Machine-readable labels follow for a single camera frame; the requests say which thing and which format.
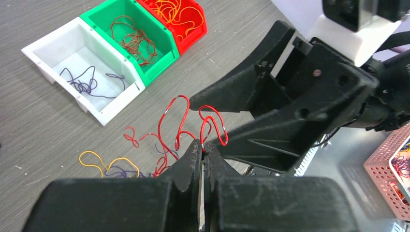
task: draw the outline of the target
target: camera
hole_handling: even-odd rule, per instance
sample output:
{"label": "camera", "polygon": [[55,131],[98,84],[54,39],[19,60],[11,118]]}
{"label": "camera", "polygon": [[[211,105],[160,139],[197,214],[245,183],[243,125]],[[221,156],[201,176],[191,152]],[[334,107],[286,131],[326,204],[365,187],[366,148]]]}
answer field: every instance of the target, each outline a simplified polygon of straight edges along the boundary
{"label": "camera", "polygon": [[403,19],[410,0],[322,0],[322,7],[327,18],[357,32],[370,25],[376,15],[392,22]]}

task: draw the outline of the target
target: brown wire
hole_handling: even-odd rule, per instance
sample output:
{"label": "brown wire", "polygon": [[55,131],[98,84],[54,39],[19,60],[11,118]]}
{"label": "brown wire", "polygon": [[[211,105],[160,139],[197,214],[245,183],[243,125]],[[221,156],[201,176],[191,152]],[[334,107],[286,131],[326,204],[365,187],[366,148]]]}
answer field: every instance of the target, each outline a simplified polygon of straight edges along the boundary
{"label": "brown wire", "polygon": [[[125,22],[117,22],[118,19],[125,18],[131,21],[132,25],[125,23]],[[131,28],[134,32],[126,34],[121,41],[116,41],[115,34],[114,34],[114,26],[115,25],[123,25]],[[140,66],[152,64],[155,62],[157,58],[157,49],[155,44],[152,40],[150,40],[143,30],[138,30],[135,26],[134,20],[127,16],[121,15],[114,19],[113,23],[111,24],[111,37],[119,43],[119,45],[124,48],[130,55],[135,57],[138,62],[143,61],[140,63]],[[144,57],[143,54],[140,52],[140,46],[142,42],[146,42],[146,50],[148,52],[148,56]]]}

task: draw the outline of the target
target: storage bin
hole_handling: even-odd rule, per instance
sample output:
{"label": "storage bin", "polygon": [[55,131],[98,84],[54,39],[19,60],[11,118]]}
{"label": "storage bin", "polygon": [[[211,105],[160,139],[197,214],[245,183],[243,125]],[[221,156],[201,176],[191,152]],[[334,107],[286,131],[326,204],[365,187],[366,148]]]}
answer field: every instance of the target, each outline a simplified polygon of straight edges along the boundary
{"label": "storage bin", "polygon": [[137,1],[172,32],[180,55],[208,32],[204,10],[194,0]]}
{"label": "storage bin", "polygon": [[396,217],[406,221],[410,220],[410,206],[403,203],[403,199],[400,197],[403,190],[401,189],[399,193],[395,189],[395,187],[400,187],[400,183],[389,162],[409,137],[410,124],[393,131],[363,165]]}
{"label": "storage bin", "polygon": [[[81,18],[134,65],[146,87],[179,58],[172,33],[135,0],[108,0],[85,12]],[[132,28],[126,25],[111,27],[115,20],[132,24],[131,19],[135,28],[143,31],[155,44],[157,55],[151,64],[140,66],[143,61],[119,44],[127,34],[135,32]],[[147,43],[144,43],[141,43],[138,51],[147,57]]]}
{"label": "storage bin", "polygon": [[22,52],[103,126],[145,89],[133,64],[79,17]]}

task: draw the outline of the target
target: gray table surface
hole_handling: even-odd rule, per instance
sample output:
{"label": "gray table surface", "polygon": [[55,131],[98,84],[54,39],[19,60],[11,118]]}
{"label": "gray table surface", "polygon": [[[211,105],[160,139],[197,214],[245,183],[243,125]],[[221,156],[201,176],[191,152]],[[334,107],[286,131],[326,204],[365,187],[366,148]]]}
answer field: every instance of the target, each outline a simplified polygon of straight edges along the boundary
{"label": "gray table surface", "polygon": [[[102,0],[0,1],[0,231],[20,231],[38,195],[52,180],[99,177],[79,164],[82,151],[94,150],[105,162],[124,156],[143,173],[153,171],[160,155],[154,139],[139,149],[123,138],[133,126],[138,135],[155,132],[158,119],[177,94],[191,96],[241,62],[278,19],[270,0],[198,0],[208,34],[163,73],[152,86],[102,127],[84,113],[58,84],[50,84],[20,51],[24,46],[81,15]],[[178,102],[163,123],[172,145],[185,109]],[[232,130],[252,120],[250,114],[223,114]],[[200,119],[191,113],[185,129],[199,134]],[[180,151],[190,139],[183,137]],[[87,162],[97,162],[88,157]],[[246,165],[231,162],[240,172]]]}
{"label": "gray table surface", "polygon": [[386,132],[342,128],[330,140],[332,145],[317,151],[305,173],[331,178],[342,187],[363,232],[402,232],[405,228],[363,167],[387,136]]}

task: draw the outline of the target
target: red wire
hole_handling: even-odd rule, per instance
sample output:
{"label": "red wire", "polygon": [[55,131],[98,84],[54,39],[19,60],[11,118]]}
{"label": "red wire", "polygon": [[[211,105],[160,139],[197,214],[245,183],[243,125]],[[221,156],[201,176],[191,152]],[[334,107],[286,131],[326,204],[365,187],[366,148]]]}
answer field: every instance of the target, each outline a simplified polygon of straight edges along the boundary
{"label": "red wire", "polygon": [[[128,129],[131,129],[131,130],[132,130],[132,137],[124,133],[124,138],[127,139],[127,140],[129,140],[129,141],[131,141],[132,144],[134,145],[134,147],[136,147],[136,148],[139,147],[139,142],[142,141],[143,139],[145,139],[146,137],[148,137],[149,135],[153,135],[153,136],[157,137],[158,140],[160,141],[160,143],[161,143],[161,145],[162,145],[162,147],[163,147],[163,149],[164,149],[164,156],[161,157],[161,158],[159,158],[158,161],[157,161],[157,164],[156,164],[156,167],[155,167],[155,172],[152,174],[154,177],[157,177],[158,175],[162,174],[167,168],[169,168],[169,166],[168,166],[168,158],[167,158],[167,153],[168,153],[168,152],[169,152],[176,160],[178,160],[178,157],[176,156],[176,154],[174,154],[173,151],[164,143],[164,141],[163,141],[163,139],[162,139],[162,137],[161,137],[161,124],[162,124],[162,121],[164,120],[165,115],[167,114],[167,112],[171,109],[171,107],[172,107],[172,105],[174,104],[175,100],[177,100],[178,98],[184,98],[184,99],[187,101],[187,108],[185,109],[185,113],[184,113],[184,115],[183,115],[183,117],[182,117],[181,123],[179,124],[178,131],[177,131],[176,137],[175,137],[175,150],[178,151],[179,148],[180,148],[180,137],[181,137],[182,134],[187,134],[187,135],[189,135],[190,137],[192,137],[193,139],[196,139],[195,135],[193,135],[191,132],[189,132],[189,131],[187,131],[187,130],[182,130],[182,128],[183,128],[183,126],[184,126],[184,123],[185,123],[185,120],[186,120],[187,115],[188,115],[189,110],[190,110],[190,100],[189,100],[189,98],[188,98],[187,96],[185,96],[185,95],[178,95],[177,97],[175,97],[175,98],[173,98],[173,99],[171,100],[171,102],[169,103],[169,105],[168,105],[168,107],[166,108],[165,112],[162,114],[160,120],[158,121],[158,135],[156,135],[156,134],[154,134],[154,133],[149,133],[149,134],[146,134],[146,135],[144,135],[143,137],[141,137],[139,140],[136,140],[136,139],[134,139],[134,137],[135,137],[135,129],[132,128],[132,127],[126,127],[126,128],[125,128],[126,130],[128,130]],[[222,124],[222,129],[223,129],[224,134],[225,134],[225,142],[222,140],[222,137],[221,137],[221,135],[220,135],[220,131],[219,131],[218,127],[217,127],[217,123],[216,123],[215,119],[214,119],[212,116],[207,116],[207,117],[203,117],[203,116],[202,116],[201,110],[204,109],[204,108],[208,108],[208,109],[212,110],[213,112],[215,112],[215,113],[218,115],[218,117],[219,117],[219,119],[220,119],[220,121],[221,121],[221,124]],[[214,127],[215,127],[215,129],[216,129],[216,133],[217,133],[217,136],[218,136],[218,138],[219,138],[220,143],[221,143],[223,146],[227,145],[227,143],[228,143],[228,133],[227,133],[227,131],[226,131],[226,129],[225,129],[225,124],[224,124],[224,122],[223,122],[223,119],[222,119],[222,116],[220,115],[220,113],[219,113],[215,108],[213,108],[212,106],[204,105],[204,106],[202,106],[201,108],[199,108],[198,114],[199,114],[199,117],[201,117],[201,119],[203,120],[203,121],[202,121],[202,125],[201,125],[201,135],[200,135],[200,141],[201,141],[202,151],[205,151],[205,148],[204,148],[205,140],[208,138],[208,136],[210,135],[210,133],[211,133],[211,131],[212,131],[212,124],[209,122],[209,120],[214,124]],[[203,134],[204,134],[205,124],[208,124],[208,125],[209,125],[209,130],[208,130],[207,135],[206,135],[205,138],[204,138],[204,137],[203,137]]]}

